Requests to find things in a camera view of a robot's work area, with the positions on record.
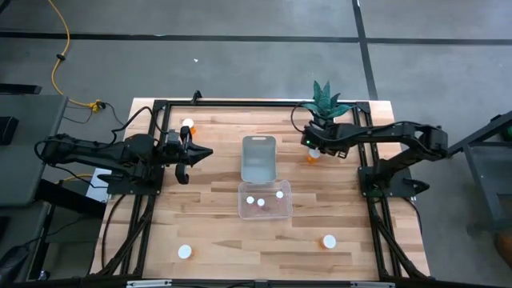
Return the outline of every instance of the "wooden table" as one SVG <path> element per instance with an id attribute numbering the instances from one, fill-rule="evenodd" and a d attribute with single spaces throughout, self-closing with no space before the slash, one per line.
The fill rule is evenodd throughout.
<path id="1" fill-rule="evenodd" d="M 130 115 L 143 106 L 152 107 L 153 100 L 134 99 Z M 394 121 L 390 102 L 373 101 L 370 106 L 375 125 Z M 290 123 L 290 112 L 287 107 L 172 108 L 170 127 L 179 129 L 183 119 L 192 118 L 197 128 L 194 142 L 212 148 L 214 154 L 188 170 L 189 185 L 177 183 L 173 166 L 166 170 L 154 208 L 144 278 L 378 279 L 368 209 L 356 177 L 357 147 L 347 159 L 324 155 L 310 165 L 301 135 Z M 353 122 L 352 117 L 349 112 L 336 122 Z M 305 110 L 294 115 L 298 126 L 309 119 Z M 147 133 L 149 123 L 149 114 L 140 114 L 125 137 Z M 278 180 L 288 180 L 293 193 L 294 214 L 287 220 L 244 221 L 238 216 L 242 138 L 258 134 L 277 140 Z M 378 144 L 378 150 L 381 158 L 390 158 L 401 148 L 386 143 Z M 371 156 L 367 157 L 371 165 Z M 115 199 L 109 201 L 105 219 Z M 133 200 L 126 196 L 114 212 L 106 240 L 107 261 L 126 237 Z M 413 208 L 391 198 L 390 211 L 398 243 L 417 268 L 429 274 Z M 338 240 L 332 250 L 318 244 L 326 234 Z M 92 272 L 101 267 L 101 235 L 102 231 Z M 191 259 L 178 257 L 183 244 L 192 246 Z M 382 249 L 391 271 L 389 249 L 386 244 Z"/>

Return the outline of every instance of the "concrete floor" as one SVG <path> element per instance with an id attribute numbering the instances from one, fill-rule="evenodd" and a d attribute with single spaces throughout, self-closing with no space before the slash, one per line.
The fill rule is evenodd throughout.
<path id="1" fill-rule="evenodd" d="M 358 35 L 350 0 L 55 3 L 73 32 Z M 512 38 L 512 2 L 360 0 L 360 4 L 367 37 Z M 63 28 L 46 1 L 14 0 L 0 15 L 0 30 L 62 32 Z M 50 72 L 64 45 L 62 40 L 0 38 L 0 82 L 37 84 L 44 94 L 55 93 Z M 512 46 L 370 45 L 369 51 L 378 98 L 392 101 L 396 119 L 442 125 L 450 143 L 512 106 Z M 58 83 L 69 97 L 109 102 L 123 119 L 134 97 L 190 97 L 201 90 L 205 97 L 310 98 L 315 79 L 330 79 L 341 98 L 369 99 L 357 43 L 74 40 L 58 71 Z M 87 116 L 82 110 L 68 110 L 66 115 Z M 105 111 L 86 125 L 63 121 L 61 132 L 106 142 L 116 126 Z M 80 165 L 70 168 L 92 171 Z M 512 286 L 512 270 L 496 253 L 492 235 L 466 232 L 466 225 L 485 221 L 486 213 L 464 156 L 422 162 L 412 171 L 431 184 L 418 197 L 431 274 L 447 281 Z M 46 171 L 50 180 L 63 176 Z"/>

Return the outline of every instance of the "green plant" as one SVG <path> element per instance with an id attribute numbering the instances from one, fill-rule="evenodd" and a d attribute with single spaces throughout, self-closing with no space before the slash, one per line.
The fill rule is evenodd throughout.
<path id="1" fill-rule="evenodd" d="M 313 103 L 303 103 L 302 107 L 311 111 L 314 115 L 314 120 L 318 122 L 319 119 L 323 121 L 332 121 L 337 116 L 343 115 L 352 106 L 351 105 L 338 105 L 338 97 L 340 93 L 335 96 L 330 96 L 330 83 L 324 85 L 323 90 L 320 89 L 318 82 L 313 83 Z"/>

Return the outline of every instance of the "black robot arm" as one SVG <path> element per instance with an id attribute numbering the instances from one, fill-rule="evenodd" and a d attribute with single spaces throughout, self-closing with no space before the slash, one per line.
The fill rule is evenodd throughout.
<path id="1" fill-rule="evenodd" d="M 186 166 L 193 166 L 213 153 L 212 149 L 192 143 L 187 126 L 182 127 L 179 134 L 169 131 L 163 145 L 158 145 L 148 134 L 135 134 L 124 142 L 111 144 L 57 134 L 41 143 L 44 143 L 42 152 L 39 153 L 36 147 L 36 154 L 46 164 L 55 166 L 78 162 L 112 170 L 112 174 L 100 175 L 100 179 L 108 183 L 131 183 L 133 186 L 156 182 L 158 174 L 155 170 L 171 164 L 176 164 L 175 174 L 179 183 L 187 184 Z"/>
<path id="2" fill-rule="evenodd" d="M 393 176 L 421 160 L 436 161 L 446 157 L 448 135 L 440 127 L 396 122 L 386 126 L 360 127 L 347 123 L 310 122 L 304 127 L 301 144 L 323 154 L 345 158 L 352 146 L 366 142 L 400 142 L 408 150 L 390 159 L 379 159 L 368 175 L 368 182 L 389 188 Z"/>

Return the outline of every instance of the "clear plastic container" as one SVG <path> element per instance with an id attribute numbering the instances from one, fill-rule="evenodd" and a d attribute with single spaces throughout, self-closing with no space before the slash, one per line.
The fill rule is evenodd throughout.
<path id="1" fill-rule="evenodd" d="M 290 217 L 293 212 L 291 187 L 286 180 L 269 183 L 242 182 L 238 186 L 238 215 L 242 219 L 283 219 Z"/>
<path id="2" fill-rule="evenodd" d="M 242 140 L 242 180 L 244 182 L 273 182 L 276 169 L 275 138 L 245 136 Z"/>

